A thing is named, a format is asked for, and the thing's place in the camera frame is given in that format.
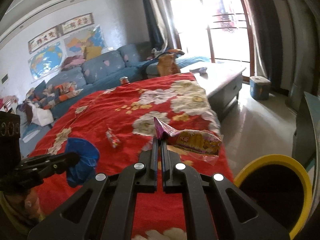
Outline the person left hand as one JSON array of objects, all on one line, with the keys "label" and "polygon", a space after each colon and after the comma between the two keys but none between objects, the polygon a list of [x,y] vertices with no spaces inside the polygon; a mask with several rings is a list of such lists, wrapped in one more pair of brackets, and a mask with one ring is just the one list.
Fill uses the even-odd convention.
[{"label": "person left hand", "polygon": [[26,215],[30,219],[42,219],[44,217],[40,207],[40,199],[35,189],[20,194],[5,194],[5,198],[18,213]]}]

